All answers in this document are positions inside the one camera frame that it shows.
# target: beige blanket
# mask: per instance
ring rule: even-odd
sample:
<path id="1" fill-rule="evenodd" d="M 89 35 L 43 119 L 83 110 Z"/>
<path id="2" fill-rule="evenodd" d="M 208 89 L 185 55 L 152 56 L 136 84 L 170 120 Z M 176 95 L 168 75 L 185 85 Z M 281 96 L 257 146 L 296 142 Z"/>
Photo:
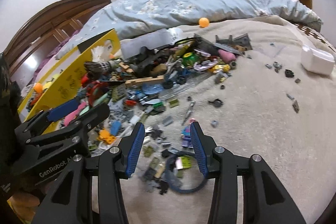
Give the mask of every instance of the beige blanket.
<path id="1" fill-rule="evenodd" d="M 227 20 L 212 23 L 209 27 L 180 26 L 186 36 L 198 33 L 214 42 L 215 35 L 228 38 L 248 33 L 253 50 L 252 59 L 239 57 L 238 67 L 221 90 L 213 77 L 195 88 L 179 94 L 180 105 L 167 108 L 162 115 L 149 117 L 146 126 L 159 123 L 167 115 L 174 123 L 165 127 L 165 136 L 180 149 L 181 120 L 189 102 L 196 100 L 193 117 L 200 123 L 205 134 L 214 138 L 236 155 L 250 157 L 260 154 L 284 184 L 308 224 L 314 223 L 330 202 L 336 191 L 335 70 L 330 77 L 305 71 L 300 63 L 303 43 L 326 50 L 313 38 L 310 41 L 289 22 L 277 17 L 261 17 L 244 20 Z M 283 64 L 280 73 L 265 67 L 277 61 Z M 294 79 L 284 75 L 291 69 Z M 300 112 L 292 108 L 286 93 L 297 99 Z M 209 99 L 220 98 L 224 105 L 214 108 Z M 212 128 L 210 122 L 218 120 Z M 145 191 L 138 175 L 150 159 L 141 153 L 135 174 L 122 180 L 123 197 L 130 223 L 177 224 L 207 222 L 214 181 L 197 193 L 181 195 L 169 190 L 162 196 L 155 190 Z M 242 223 L 242 196 L 239 190 L 238 223 Z"/>

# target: purple cloth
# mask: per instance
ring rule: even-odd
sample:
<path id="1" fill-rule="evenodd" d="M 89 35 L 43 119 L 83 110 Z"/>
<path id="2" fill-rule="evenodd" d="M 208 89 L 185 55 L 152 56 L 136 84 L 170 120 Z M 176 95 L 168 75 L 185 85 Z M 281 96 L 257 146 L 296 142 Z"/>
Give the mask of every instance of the purple cloth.
<path id="1" fill-rule="evenodd" d="M 75 31 L 71 37 L 73 37 L 74 35 L 76 35 L 77 33 L 79 33 L 79 31 Z M 40 63 L 40 65 L 37 67 L 37 69 L 34 72 L 34 76 L 31 80 L 31 83 L 34 83 L 36 80 L 37 75 L 39 74 L 39 72 L 43 69 L 43 67 L 49 62 L 49 60 L 56 55 L 60 49 L 66 44 L 68 43 L 68 41 L 70 40 L 71 37 L 66 38 L 65 40 L 63 40 L 58 46 L 56 46 L 55 49 L 53 49 L 47 56 L 46 58 Z"/>

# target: blue gripper pad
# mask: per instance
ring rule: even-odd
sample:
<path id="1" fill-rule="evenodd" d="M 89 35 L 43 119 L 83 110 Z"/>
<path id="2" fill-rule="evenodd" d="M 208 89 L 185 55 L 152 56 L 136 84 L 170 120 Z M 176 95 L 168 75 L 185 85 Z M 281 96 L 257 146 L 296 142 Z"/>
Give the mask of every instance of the blue gripper pad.
<path id="1" fill-rule="evenodd" d="M 127 156 L 127 168 L 125 171 L 125 175 L 129 178 L 135 172 L 135 168 L 138 163 L 139 155 L 141 152 L 143 139 L 145 138 L 145 126 L 142 123 L 137 123 L 134 127 L 134 130 L 137 130 L 136 136 L 134 138 L 131 149 L 128 152 Z"/>
<path id="2" fill-rule="evenodd" d="M 79 102 L 76 99 L 71 99 L 50 110 L 48 120 L 50 122 L 57 122 L 71 112 L 74 112 L 78 108 L 78 106 Z"/>
<path id="3" fill-rule="evenodd" d="M 202 135 L 204 134 L 199 124 L 197 123 L 198 128 L 199 128 L 198 130 L 196 129 L 195 125 L 196 125 L 196 122 L 193 122 L 190 125 L 191 143 L 193 144 L 193 147 L 194 147 L 195 158 L 197 160 L 199 171 L 203 174 L 203 176 L 206 177 L 209 172 L 208 167 L 207 167 L 207 158 L 206 158 L 204 148 L 202 146 L 202 143 L 201 143 L 201 140 L 200 140 L 200 137 L 197 131 L 199 131 Z"/>

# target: human hand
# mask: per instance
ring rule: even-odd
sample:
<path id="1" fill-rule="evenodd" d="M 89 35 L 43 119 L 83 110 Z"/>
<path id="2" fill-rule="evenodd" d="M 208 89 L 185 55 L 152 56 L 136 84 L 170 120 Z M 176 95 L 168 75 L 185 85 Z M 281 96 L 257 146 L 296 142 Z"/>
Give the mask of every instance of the human hand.
<path id="1" fill-rule="evenodd" d="M 17 216 L 29 222 L 33 220 L 36 207 L 40 205 L 40 200 L 37 197 L 24 192 L 14 194 L 9 201 Z"/>

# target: pink toy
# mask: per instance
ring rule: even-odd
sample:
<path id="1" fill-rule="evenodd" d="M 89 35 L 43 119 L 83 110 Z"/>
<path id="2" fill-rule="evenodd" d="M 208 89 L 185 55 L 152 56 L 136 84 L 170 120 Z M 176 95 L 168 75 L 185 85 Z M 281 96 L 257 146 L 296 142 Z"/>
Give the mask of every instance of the pink toy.
<path id="1" fill-rule="evenodd" d="M 84 107 L 86 107 L 86 102 L 82 102 L 75 111 L 66 115 L 64 118 L 64 125 L 67 127 L 68 124 L 79 115 Z"/>
<path id="2" fill-rule="evenodd" d="M 236 56 L 231 53 L 231 52 L 227 52 L 224 51 L 222 49 L 218 50 L 219 56 L 221 57 L 221 59 L 226 63 L 229 64 L 231 61 L 235 61 L 236 60 Z"/>

